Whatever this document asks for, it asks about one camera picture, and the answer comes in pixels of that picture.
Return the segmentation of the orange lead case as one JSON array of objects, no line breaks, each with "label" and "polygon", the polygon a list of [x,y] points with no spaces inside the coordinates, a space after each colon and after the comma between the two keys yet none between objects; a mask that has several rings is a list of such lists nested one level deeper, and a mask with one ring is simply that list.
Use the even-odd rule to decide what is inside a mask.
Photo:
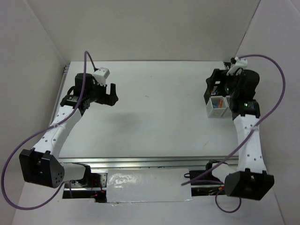
[{"label": "orange lead case", "polygon": [[223,108],[223,104],[224,104],[223,100],[220,99],[218,103],[218,108]]}]

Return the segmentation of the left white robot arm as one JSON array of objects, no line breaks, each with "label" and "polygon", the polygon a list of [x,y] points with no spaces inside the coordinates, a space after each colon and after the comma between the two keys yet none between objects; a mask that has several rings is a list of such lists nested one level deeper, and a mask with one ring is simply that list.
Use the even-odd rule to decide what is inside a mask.
[{"label": "left white robot arm", "polygon": [[87,187],[94,174],[88,165],[81,163],[61,163],[60,151],[75,124],[82,118],[90,104],[95,102],[113,106],[119,100],[116,85],[111,83],[110,93],[106,92],[106,79],[110,71],[101,67],[93,74],[78,73],[75,85],[62,99],[52,129],[45,132],[31,150],[23,149],[19,155],[23,178],[50,188],[57,188],[65,181],[76,181]]}]

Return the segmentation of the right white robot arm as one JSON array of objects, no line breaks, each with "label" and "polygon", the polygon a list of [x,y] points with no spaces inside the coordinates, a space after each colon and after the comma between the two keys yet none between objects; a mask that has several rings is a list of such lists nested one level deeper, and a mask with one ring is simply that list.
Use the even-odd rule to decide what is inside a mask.
[{"label": "right white robot arm", "polygon": [[206,79],[206,100],[223,97],[232,115],[238,138],[238,166],[232,169],[226,162],[209,161],[205,180],[218,180],[225,186],[225,194],[251,200],[261,200],[274,185],[274,177],[267,173],[262,157],[259,126],[261,113],[254,99],[260,81],[259,74],[239,68],[233,74],[214,69]]}]

